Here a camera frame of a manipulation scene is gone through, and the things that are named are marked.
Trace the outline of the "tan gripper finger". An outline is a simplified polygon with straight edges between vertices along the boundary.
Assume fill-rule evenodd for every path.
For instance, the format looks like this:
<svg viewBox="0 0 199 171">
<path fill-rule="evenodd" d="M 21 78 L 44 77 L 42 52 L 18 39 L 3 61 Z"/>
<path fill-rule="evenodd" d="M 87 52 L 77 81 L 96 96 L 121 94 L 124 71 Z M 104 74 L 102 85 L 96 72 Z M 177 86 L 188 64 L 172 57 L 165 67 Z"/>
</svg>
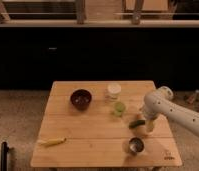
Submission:
<svg viewBox="0 0 199 171">
<path fill-rule="evenodd" d="M 153 120 L 147 120 L 145 125 L 146 125 L 147 132 L 152 132 L 154 130 L 154 121 Z"/>
</svg>

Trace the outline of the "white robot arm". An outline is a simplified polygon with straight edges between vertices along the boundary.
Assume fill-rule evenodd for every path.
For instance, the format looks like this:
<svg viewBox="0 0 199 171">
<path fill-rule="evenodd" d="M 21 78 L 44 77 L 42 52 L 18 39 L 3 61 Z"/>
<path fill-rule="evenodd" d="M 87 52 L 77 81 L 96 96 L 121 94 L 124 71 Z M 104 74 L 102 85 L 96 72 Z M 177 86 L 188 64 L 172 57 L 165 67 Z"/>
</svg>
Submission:
<svg viewBox="0 0 199 171">
<path fill-rule="evenodd" d="M 172 90 L 167 86 L 145 94 L 141 111 L 146 119 L 146 131 L 152 132 L 155 120 L 163 114 L 199 137 L 199 113 L 173 103 L 173 96 Z"/>
</svg>

